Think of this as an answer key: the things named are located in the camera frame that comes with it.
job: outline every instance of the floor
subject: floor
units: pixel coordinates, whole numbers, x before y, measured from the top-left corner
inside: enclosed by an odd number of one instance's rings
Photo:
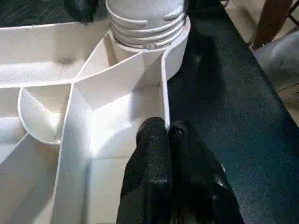
[[[264,2],[265,0],[230,0],[226,7],[227,14],[245,42],[248,42],[251,39],[251,36],[257,27]],[[292,15],[299,20],[299,7],[292,13]],[[296,25],[287,18],[283,28],[275,39],[284,36],[290,30],[295,28],[295,26]],[[278,95],[284,102],[297,126],[299,126],[298,92],[298,86],[278,92]]]

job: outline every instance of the gray plastic object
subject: gray plastic object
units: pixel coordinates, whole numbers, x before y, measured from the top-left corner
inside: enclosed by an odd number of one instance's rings
[[[254,55],[276,90],[299,83],[299,31],[263,46]]]

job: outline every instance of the glove finger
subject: glove finger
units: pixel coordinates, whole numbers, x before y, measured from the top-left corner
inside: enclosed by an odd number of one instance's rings
[[[239,206],[221,164],[191,124],[175,122],[169,138],[175,196],[181,210],[186,206],[198,222],[242,223],[236,222],[241,217]]]
[[[169,224],[172,205],[171,155],[161,118],[146,120],[126,165],[117,223]]]

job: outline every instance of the white cylindrical pipe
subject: white cylindrical pipe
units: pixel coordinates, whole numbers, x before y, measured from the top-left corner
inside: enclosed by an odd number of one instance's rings
[[[113,35],[125,45],[155,49],[182,32],[187,0],[106,0]]]

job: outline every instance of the white plastic tray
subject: white plastic tray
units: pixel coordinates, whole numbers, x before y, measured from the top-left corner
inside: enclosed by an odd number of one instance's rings
[[[190,21],[157,50],[108,21],[0,28],[0,224],[115,223],[140,124],[170,124]]]

